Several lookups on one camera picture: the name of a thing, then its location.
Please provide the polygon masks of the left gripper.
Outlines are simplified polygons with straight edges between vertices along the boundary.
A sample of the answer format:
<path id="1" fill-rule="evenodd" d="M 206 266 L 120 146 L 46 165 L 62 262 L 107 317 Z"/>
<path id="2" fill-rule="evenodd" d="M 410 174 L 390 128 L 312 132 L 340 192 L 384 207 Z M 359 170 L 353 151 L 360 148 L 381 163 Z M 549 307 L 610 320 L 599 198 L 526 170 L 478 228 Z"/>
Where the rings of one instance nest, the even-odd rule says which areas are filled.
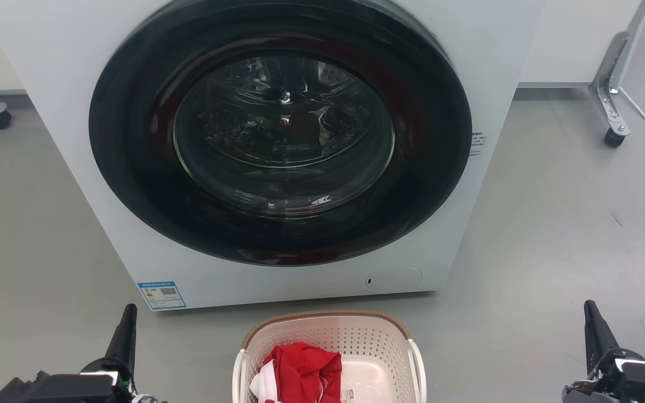
<path id="1" fill-rule="evenodd" d="M 0 403 L 158 403 L 156 396 L 139 393 L 133 378 L 137 316 L 136 304 L 124 308 L 104 359 L 79 373 L 38 372 L 33 381 L 13 378 L 0 390 Z"/>

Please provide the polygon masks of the cream perforated laundry basket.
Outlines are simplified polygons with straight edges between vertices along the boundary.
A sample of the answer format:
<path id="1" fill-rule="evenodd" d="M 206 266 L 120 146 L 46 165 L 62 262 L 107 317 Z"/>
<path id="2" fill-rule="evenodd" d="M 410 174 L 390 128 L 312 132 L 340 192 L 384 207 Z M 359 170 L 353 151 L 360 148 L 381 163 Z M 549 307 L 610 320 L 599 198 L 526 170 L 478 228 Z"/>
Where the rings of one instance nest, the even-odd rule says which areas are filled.
<path id="1" fill-rule="evenodd" d="M 258 403 L 249 383 L 276 346 L 307 343 L 342 355 L 342 388 L 356 403 L 427 403 L 427 373 L 419 347 L 397 319 L 372 311 L 308 311 L 253 327 L 236 355 L 231 403 Z"/>

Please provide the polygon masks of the white front-load washing machine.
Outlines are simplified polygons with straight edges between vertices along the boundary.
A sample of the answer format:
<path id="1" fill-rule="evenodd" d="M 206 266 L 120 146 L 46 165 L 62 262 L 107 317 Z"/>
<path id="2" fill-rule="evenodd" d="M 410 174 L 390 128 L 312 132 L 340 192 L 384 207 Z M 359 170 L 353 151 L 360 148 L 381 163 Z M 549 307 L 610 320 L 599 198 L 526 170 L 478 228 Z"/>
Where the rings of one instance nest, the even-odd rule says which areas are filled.
<path id="1" fill-rule="evenodd" d="M 187 309 L 375 295 L 368 273 L 411 267 L 417 292 L 440 290 L 468 227 L 547 0 L 388 0 L 445 51 L 473 115 L 460 181 L 419 227 L 366 254 L 274 267 L 210 256 L 126 207 L 92 153 L 89 113 L 102 70 L 139 23 L 172 0 L 0 0 L 0 44 L 115 251 L 136 283 L 176 283 Z"/>

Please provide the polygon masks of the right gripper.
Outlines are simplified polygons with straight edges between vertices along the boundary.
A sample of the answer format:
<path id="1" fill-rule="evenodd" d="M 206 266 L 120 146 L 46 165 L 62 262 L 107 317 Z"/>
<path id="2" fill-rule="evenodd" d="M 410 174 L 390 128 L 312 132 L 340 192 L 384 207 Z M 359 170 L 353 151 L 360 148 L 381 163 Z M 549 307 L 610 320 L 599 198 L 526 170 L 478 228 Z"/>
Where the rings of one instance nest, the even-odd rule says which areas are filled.
<path id="1" fill-rule="evenodd" d="M 588 375 L 566 385 L 562 403 L 645 403 L 645 359 L 620 346 L 595 301 L 585 301 Z"/>

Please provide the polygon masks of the blue energy label sticker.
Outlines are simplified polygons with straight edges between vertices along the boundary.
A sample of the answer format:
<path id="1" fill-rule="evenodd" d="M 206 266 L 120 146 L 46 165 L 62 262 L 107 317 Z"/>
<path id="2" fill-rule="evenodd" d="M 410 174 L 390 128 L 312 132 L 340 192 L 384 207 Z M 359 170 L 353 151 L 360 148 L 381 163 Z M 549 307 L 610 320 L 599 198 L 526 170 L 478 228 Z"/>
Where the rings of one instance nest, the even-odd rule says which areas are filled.
<path id="1" fill-rule="evenodd" d="M 187 308 L 187 304 L 173 281 L 137 283 L 137 286 L 151 311 L 172 311 Z"/>

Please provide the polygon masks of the silver metal stand leg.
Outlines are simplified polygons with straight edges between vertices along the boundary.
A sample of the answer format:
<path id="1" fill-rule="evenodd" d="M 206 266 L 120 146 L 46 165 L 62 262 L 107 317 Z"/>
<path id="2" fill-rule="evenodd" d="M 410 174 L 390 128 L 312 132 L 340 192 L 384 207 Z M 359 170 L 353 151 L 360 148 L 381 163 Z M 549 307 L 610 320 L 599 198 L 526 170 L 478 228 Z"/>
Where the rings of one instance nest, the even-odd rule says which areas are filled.
<path id="1" fill-rule="evenodd" d="M 637 35 L 642 30 L 643 23 L 645 23 L 645 0 L 640 0 L 629 26 L 612 38 L 596 76 L 589 86 L 590 94 L 604 113 L 607 129 L 612 128 L 620 135 L 628 136 L 630 131 L 613 97 L 620 94 L 625 68 L 635 50 Z"/>

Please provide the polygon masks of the white garment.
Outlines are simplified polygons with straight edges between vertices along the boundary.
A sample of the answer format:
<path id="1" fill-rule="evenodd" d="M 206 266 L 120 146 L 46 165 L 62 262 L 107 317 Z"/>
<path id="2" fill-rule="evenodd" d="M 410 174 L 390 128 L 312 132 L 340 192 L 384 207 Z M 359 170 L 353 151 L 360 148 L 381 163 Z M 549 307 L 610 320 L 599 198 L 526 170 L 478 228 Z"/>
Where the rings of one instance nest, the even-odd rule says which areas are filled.
<path id="1" fill-rule="evenodd" d="M 278 401 L 278 383 L 275 372 L 275 360 L 264 364 L 249 383 L 249 392 L 258 403 L 280 403 Z"/>

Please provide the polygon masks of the black round washer door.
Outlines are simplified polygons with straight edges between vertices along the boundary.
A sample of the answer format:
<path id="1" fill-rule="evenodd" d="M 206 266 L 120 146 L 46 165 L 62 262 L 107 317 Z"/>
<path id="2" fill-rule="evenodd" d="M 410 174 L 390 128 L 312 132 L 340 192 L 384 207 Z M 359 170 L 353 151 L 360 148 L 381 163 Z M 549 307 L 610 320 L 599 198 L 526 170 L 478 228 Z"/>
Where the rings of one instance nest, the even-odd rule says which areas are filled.
<path id="1" fill-rule="evenodd" d="M 102 70 L 89 131 L 107 184 L 157 232 L 294 267 L 432 216 L 473 115 L 433 34 L 388 0 L 172 0 Z"/>

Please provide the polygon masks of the red garment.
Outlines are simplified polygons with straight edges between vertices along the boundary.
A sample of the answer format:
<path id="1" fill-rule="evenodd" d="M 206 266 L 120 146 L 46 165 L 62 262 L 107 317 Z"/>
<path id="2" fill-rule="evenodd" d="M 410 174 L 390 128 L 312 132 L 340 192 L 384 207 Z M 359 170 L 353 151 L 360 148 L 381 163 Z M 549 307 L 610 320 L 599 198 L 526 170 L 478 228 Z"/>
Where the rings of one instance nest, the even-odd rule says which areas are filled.
<path id="1" fill-rule="evenodd" d="M 297 342 L 274 347 L 261 367 L 272 359 L 280 403 L 340 403 L 341 354 Z"/>

